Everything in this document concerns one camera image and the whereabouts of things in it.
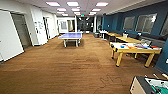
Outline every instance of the teal wall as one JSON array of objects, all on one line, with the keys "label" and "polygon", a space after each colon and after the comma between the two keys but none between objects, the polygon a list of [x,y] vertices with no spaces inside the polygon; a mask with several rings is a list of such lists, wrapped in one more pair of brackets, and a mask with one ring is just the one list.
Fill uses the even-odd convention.
[{"label": "teal wall", "polygon": [[[134,9],[123,13],[115,13],[112,15],[108,15],[108,17],[104,16],[103,18],[105,19],[105,21],[102,25],[106,26],[107,24],[110,24],[109,22],[106,23],[106,21],[110,19],[112,20],[111,22],[112,27],[111,27],[111,30],[109,31],[112,31],[112,30],[124,31],[123,25],[124,25],[125,17],[135,16],[133,30],[127,31],[127,32],[137,34],[138,32],[135,31],[135,28],[136,28],[136,23],[138,21],[138,17],[140,15],[148,15],[148,14],[155,14],[155,13],[157,13],[157,17],[150,34],[160,36],[160,32],[162,30],[164,21],[166,20],[166,17],[168,14],[168,1],[164,1],[161,3],[149,5],[146,7]],[[168,59],[168,40],[166,41],[164,48],[162,50],[161,56],[159,57],[157,64],[155,66],[155,68],[168,74],[168,64],[165,63],[166,59]]]}]

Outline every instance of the desk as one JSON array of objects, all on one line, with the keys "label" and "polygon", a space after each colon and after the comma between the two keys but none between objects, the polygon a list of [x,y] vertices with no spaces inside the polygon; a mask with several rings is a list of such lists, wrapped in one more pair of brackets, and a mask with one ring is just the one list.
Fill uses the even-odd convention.
[{"label": "desk", "polygon": [[168,94],[168,81],[141,76],[134,77],[130,92],[131,94],[160,94],[156,93],[156,88],[153,85],[161,90],[161,94]]},{"label": "desk", "polygon": [[100,33],[103,34],[102,40],[106,40],[106,39],[104,38],[104,34],[105,34],[105,33],[108,33],[108,32],[107,32],[107,31],[100,31]]},{"label": "desk", "polygon": [[143,41],[140,41],[140,40],[137,40],[137,39],[134,39],[134,38],[130,38],[130,37],[116,37],[117,39],[120,39],[122,41],[125,41],[127,43],[144,43]]},{"label": "desk", "polygon": [[110,41],[110,37],[115,37],[115,42],[116,42],[116,37],[122,37],[120,34],[117,33],[106,33],[107,35],[109,35],[109,41]]},{"label": "desk", "polygon": [[82,32],[68,32],[58,37],[58,39],[64,39],[64,47],[68,41],[76,41],[76,47],[78,47],[81,38]]},{"label": "desk", "polygon": [[112,43],[112,42],[110,42],[110,45],[111,44],[114,46],[112,48],[112,54],[111,54],[112,59],[114,58],[114,53],[119,52],[118,60],[116,63],[117,67],[120,66],[123,53],[149,53],[150,55],[149,55],[148,60],[146,61],[146,64],[145,64],[145,67],[149,67],[149,65],[153,59],[153,56],[155,54],[160,54],[160,52],[161,52],[161,48],[158,48],[158,49],[142,49],[142,48],[130,49],[127,46],[125,46],[124,48],[121,48],[121,45],[123,45],[123,44],[128,45],[129,47],[134,47],[134,43]]}]

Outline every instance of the wooden floor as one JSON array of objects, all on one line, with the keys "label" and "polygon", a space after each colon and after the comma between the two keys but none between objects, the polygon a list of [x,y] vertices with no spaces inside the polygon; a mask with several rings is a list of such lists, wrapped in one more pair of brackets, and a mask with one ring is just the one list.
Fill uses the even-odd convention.
[{"label": "wooden floor", "polygon": [[93,34],[83,34],[79,47],[65,48],[55,37],[0,65],[0,94],[130,94],[134,76],[164,79],[141,57],[124,54],[116,67],[117,56],[111,59],[109,42]]}]

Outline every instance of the white ceiling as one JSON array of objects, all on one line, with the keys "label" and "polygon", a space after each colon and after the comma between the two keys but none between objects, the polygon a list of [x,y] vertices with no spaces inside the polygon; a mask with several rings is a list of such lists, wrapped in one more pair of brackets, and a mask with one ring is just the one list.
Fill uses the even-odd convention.
[{"label": "white ceiling", "polygon": [[[75,1],[79,3],[80,12],[85,16],[88,16],[89,12],[93,8],[100,8],[101,11],[97,12],[96,15],[113,14],[116,12],[125,12],[128,10],[140,8],[143,6],[151,5],[154,3],[162,2],[165,0],[15,0],[22,3],[28,3],[34,6],[39,7],[40,9],[56,13],[57,16],[62,16],[61,14],[57,14],[57,8],[66,8],[66,12],[69,16],[75,16],[72,12],[71,8],[67,5],[67,2]],[[49,6],[45,2],[58,2],[60,4],[59,7]],[[98,2],[108,2],[109,4],[106,7],[96,7]]]}]

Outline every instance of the recessed ceiling light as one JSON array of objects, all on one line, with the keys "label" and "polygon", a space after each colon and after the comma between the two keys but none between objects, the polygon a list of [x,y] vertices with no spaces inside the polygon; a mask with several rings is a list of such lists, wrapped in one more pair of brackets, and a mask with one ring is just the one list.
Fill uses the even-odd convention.
[{"label": "recessed ceiling light", "polygon": [[78,16],[79,16],[79,15],[81,15],[81,14],[76,14],[76,15],[78,15]]},{"label": "recessed ceiling light", "polygon": [[80,14],[80,12],[74,12],[74,14]]},{"label": "recessed ceiling light", "polygon": [[64,12],[57,12],[58,14],[64,14]]},{"label": "recessed ceiling light", "polygon": [[46,2],[50,6],[60,6],[57,2]]},{"label": "recessed ceiling light", "polygon": [[58,8],[57,10],[59,10],[59,11],[66,11],[65,8]]},{"label": "recessed ceiling light", "polygon": [[90,12],[90,14],[96,14],[97,12]]},{"label": "recessed ceiling light", "polygon": [[94,14],[89,14],[89,15],[94,15]]},{"label": "recessed ceiling light", "polygon": [[108,3],[106,3],[106,2],[99,2],[96,4],[96,6],[107,6],[107,5],[108,5]]},{"label": "recessed ceiling light", "polygon": [[78,6],[78,2],[67,2],[69,6]]},{"label": "recessed ceiling light", "polygon": [[68,14],[62,14],[62,16],[68,16]]},{"label": "recessed ceiling light", "polygon": [[72,8],[72,11],[80,11],[79,8]]},{"label": "recessed ceiling light", "polygon": [[101,9],[93,9],[92,11],[100,11]]}]

